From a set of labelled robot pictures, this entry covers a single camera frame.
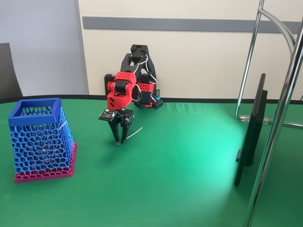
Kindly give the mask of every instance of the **blue basket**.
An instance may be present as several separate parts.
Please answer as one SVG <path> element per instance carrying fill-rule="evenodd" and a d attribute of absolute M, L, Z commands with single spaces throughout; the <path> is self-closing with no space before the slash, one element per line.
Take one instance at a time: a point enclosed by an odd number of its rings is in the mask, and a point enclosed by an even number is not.
<path fill-rule="evenodd" d="M 59 98 L 20 100 L 9 128 L 16 174 L 70 167 L 73 137 Z"/>

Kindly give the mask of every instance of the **green tablecloth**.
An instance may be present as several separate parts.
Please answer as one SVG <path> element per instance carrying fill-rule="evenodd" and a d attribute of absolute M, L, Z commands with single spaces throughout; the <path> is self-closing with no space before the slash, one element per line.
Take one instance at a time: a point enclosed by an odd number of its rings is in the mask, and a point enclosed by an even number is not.
<path fill-rule="evenodd" d="M 165 103 L 137 109 L 122 146 L 99 121 L 105 101 L 62 100 L 78 144 L 74 177 L 14 184 L 8 116 L 0 104 L 0 226 L 241 227 L 270 126 L 255 164 L 233 186 L 235 158 L 248 124 L 235 104 Z M 241 114 L 252 105 L 243 104 Z M 276 105 L 268 104 L 272 117 Z M 303 105 L 287 120 L 303 122 Z M 303 130 L 282 129 L 253 226 L 303 226 Z"/>

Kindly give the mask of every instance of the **pink base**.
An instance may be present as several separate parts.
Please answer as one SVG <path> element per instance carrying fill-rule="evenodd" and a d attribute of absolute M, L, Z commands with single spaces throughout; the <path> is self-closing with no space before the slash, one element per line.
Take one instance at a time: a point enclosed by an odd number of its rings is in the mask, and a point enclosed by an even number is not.
<path fill-rule="evenodd" d="M 57 169 L 46 169 L 43 171 L 25 172 L 15 175 L 15 183 L 23 183 L 30 181 L 42 181 L 55 178 L 69 177 L 74 175 L 75 159 L 76 159 L 77 144 L 72 143 L 71 153 L 71 167 L 69 168 L 57 168 Z"/>

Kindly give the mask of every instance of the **black monitor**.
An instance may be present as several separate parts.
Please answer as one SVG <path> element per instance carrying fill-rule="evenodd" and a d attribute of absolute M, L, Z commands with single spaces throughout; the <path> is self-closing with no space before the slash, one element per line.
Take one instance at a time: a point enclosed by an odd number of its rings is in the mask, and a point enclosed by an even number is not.
<path fill-rule="evenodd" d="M 263 73 L 258 85 L 254 106 L 250 115 L 243 147 L 239 150 L 236 161 L 239 162 L 235 178 L 235 186 L 239 186 L 244 166 L 251 166 L 254 162 L 255 150 L 263 125 L 267 100 L 267 91 L 263 90 L 266 74 Z"/>

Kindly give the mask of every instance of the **white wire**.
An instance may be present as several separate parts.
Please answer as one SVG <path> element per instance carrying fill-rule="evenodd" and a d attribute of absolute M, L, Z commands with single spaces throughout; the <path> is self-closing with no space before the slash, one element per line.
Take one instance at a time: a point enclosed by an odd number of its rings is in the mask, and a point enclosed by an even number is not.
<path fill-rule="evenodd" d="M 135 73 L 135 72 L 137 71 L 137 69 L 139 68 L 139 65 L 142 65 L 142 64 L 146 63 L 147 60 L 148 60 L 148 58 L 147 58 L 145 61 L 143 61 L 143 62 L 141 62 L 141 63 L 138 63 L 137 68 L 135 69 L 134 73 Z"/>
<path fill-rule="evenodd" d="M 138 91 L 140 92 L 140 98 L 139 98 L 139 99 L 133 99 L 133 98 L 132 98 L 132 100 L 134 100 L 135 102 L 139 102 L 140 99 L 142 98 L 142 91 L 141 91 L 141 89 L 140 89 L 140 87 L 139 87 L 138 84 L 135 84 L 134 86 L 137 86 L 137 87 L 138 87 Z"/>
<path fill-rule="evenodd" d="M 142 129 L 142 127 L 141 128 L 139 128 L 136 132 L 134 132 L 132 135 L 130 135 L 130 136 L 128 136 L 126 139 L 128 139 L 128 138 L 130 138 L 130 137 L 132 137 L 133 135 L 135 135 L 138 131 L 140 131 Z"/>
<path fill-rule="evenodd" d="M 67 123 L 67 121 L 65 121 L 65 122 L 58 128 L 58 130 L 60 130 L 66 123 Z"/>
<path fill-rule="evenodd" d="M 149 69 L 148 69 L 148 67 L 147 67 L 147 61 L 148 61 L 148 56 L 147 56 L 147 54 L 145 54 L 145 56 L 146 56 L 145 67 L 146 67 L 147 73 L 156 81 L 156 83 L 151 82 L 151 81 L 150 81 L 150 83 L 151 83 L 151 84 L 157 84 L 157 83 L 158 83 L 158 80 L 157 80 L 155 77 L 152 76 L 152 74 L 150 73 L 150 71 L 149 71 Z"/>
<path fill-rule="evenodd" d="M 154 101 L 154 102 L 157 102 L 156 99 L 154 97 L 152 97 L 152 92 L 151 92 L 151 99 Z"/>

